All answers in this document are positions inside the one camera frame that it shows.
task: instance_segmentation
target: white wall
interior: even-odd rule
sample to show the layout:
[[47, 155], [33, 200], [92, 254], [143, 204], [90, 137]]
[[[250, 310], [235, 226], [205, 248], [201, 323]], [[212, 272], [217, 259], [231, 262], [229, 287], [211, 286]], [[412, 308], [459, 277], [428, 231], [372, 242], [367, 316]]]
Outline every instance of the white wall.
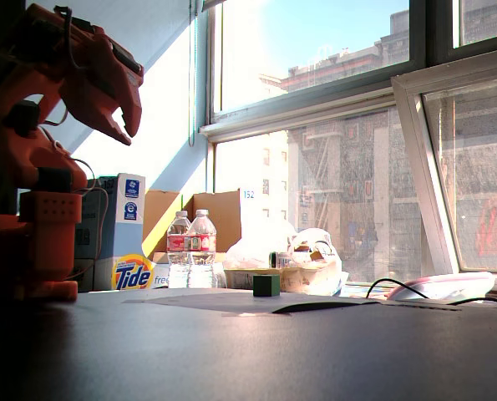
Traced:
[[[41, 0], [53, 9], [58, 1]], [[206, 139], [196, 136], [189, 147], [189, 21], [186, 0], [68, 0], [77, 18], [99, 25], [127, 48], [145, 66], [140, 100], [143, 114], [130, 147], [100, 132], [92, 131], [73, 118], [50, 129], [73, 157], [87, 161], [96, 175], [128, 172], [146, 177], [146, 186], [162, 190], [200, 192], [205, 190]], [[205, 116], [205, 29], [206, 15], [199, 18], [200, 47], [197, 97], [197, 126]], [[59, 105], [51, 120], [63, 113]], [[114, 114], [121, 127], [121, 112]]]

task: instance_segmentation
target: dark table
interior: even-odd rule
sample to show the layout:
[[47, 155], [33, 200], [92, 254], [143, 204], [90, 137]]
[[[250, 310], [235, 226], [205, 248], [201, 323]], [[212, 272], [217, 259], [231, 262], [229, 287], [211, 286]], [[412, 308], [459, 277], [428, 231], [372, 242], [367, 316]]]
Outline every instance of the dark table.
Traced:
[[[311, 302], [340, 303], [295, 312]], [[497, 400], [497, 308], [168, 289], [0, 303], [0, 399]]]

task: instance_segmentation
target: small block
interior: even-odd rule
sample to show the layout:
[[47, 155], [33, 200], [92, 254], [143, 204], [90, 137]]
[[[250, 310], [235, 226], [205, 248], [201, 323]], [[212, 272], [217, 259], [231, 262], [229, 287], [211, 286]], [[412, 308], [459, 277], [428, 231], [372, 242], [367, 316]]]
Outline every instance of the small block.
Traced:
[[274, 297], [280, 295], [280, 275], [260, 274], [253, 278], [254, 297]]

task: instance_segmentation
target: plastic water bottle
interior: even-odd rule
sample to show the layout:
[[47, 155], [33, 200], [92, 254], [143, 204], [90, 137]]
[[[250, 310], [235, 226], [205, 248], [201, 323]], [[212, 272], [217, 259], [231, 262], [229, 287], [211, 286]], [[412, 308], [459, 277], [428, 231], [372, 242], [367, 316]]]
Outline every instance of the plastic water bottle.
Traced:
[[166, 232], [166, 252], [170, 267], [168, 288], [187, 288], [189, 277], [189, 231], [190, 221], [186, 211], [177, 211], [175, 219]]
[[216, 253], [216, 228], [208, 217], [207, 209], [196, 211], [189, 228], [190, 270], [189, 288], [216, 287], [213, 263]]

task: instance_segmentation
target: cable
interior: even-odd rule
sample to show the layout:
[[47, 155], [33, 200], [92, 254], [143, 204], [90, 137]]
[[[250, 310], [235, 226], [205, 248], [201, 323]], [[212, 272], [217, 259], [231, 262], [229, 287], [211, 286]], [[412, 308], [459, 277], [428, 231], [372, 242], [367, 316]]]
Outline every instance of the cable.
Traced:
[[56, 13], [64, 15], [64, 45], [68, 53], [68, 59], [70, 60], [70, 64], [72, 64], [72, 67], [74, 67], [75, 69], [86, 69], [85, 67], [81, 67], [75, 63], [74, 55], [72, 54], [72, 41], [71, 41], [72, 8], [55, 6], [53, 10]]
[[426, 298], [426, 299], [429, 299], [426, 295], [422, 294], [421, 292], [417, 291], [416, 289], [414, 288], [411, 288], [410, 286], [407, 286], [406, 284], [404, 284], [403, 282], [400, 282], [399, 280], [394, 280], [392, 278], [380, 278], [379, 280], [375, 281], [371, 287], [368, 289], [367, 291], [367, 296], [365, 296], [366, 298], [368, 298], [368, 296], [370, 295], [371, 291], [376, 287], [376, 285], [380, 282], [394, 282], [395, 284], [398, 284], [399, 286], [402, 286], [406, 289], [408, 289], [409, 291], [411, 292], [415, 292], [416, 294], [420, 295], [421, 297], [423, 298]]
[[61, 125], [64, 121], [66, 121], [67, 117], [68, 117], [68, 107], [64, 106], [64, 115], [63, 115], [63, 118], [58, 123], [54, 123], [53, 121], [46, 120], [42, 124], [46, 124], [46, 125], [51, 125], [53, 127], [57, 127], [57, 126]]
[[462, 301], [451, 302], [449, 305], [456, 306], [456, 305], [461, 305], [462, 303], [468, 303], [468, 302], [474, 302], [474, 301], [492, 301], [492, 302], [497, 302], [497, 298], [493, 298], [493, 297], [469, 298], [469, 299], [464, 299]]
[[109, 194], [107, 193], [107, 191], [99, 186], [96, 186], [96, 187], [93, 187], [93, 188], [90, 188], [85, 195], [87, 195], [91, 190], [101, 190], [102, 193], [105, 195], [105, 208], [104, 208], [104, 211], [102, 213], [102, 216], [101, 216], [101, 220], [99, 221], [99, 229], [98, 229], [98, 250], [96, 251], [96, 256], [94, 258], [94, 261], [93, 263], [91, 263], [90, 265], [86, 266], [82, 271], [80, 272], [76, 272], [74, 273], [73, 275], [71, 276], [68, 276], [66, 277], [65, 280], [69, 280], [71, 278], [74, 278], [74, 277], [77, 277], [77, 276], [80, 276], [82, 274], [84, 274], [90, 267], [92, 267], [94, 265], [94, 263], [98, 260], [99, 258], [99, 254], [101, 253], [101, 240], [102, 240], [102, 235], [103, 235], [103, 228], [104, 228], [104, 221], [105, 221], [105, 215], [107, 215], [107, 209], [109, 208]]
[[197, 20], [197, 11], [198, 8], [197, 1], [195, 2], [195, 23], [194, 23], [194, 74], [191, 76], [191, 59], [193, 56], [191, 44], [191, 31], [192, 31], [192, 0], [189, 0], [189, 147], [193, 147], [195, 145], [195, 127], [196, 127], [196, 48], [197, 48], [197, 28], [198, 28], [198, 20]]
[[91, 190], [96, 188], [96, 184], [97, 184], [98, 180], [96, 180], [96, 176], [94, 175], [94, 171], [92, 170], [92, 167], [90, 167], [89, 163], [87, 163], [86, 161], [81, 160], [81, 159], [74, 159], [73, 157], [70, 157], [70, 159], [73, 161], [78, 161], [79, 163], [86, 165], [89, 168], [90, 172], [92, 173], [92, 179], [93, 179], [92, 186], [90, 188], [83, 188], [81, 190], [85, 190], [86, 192], [90, 192]]

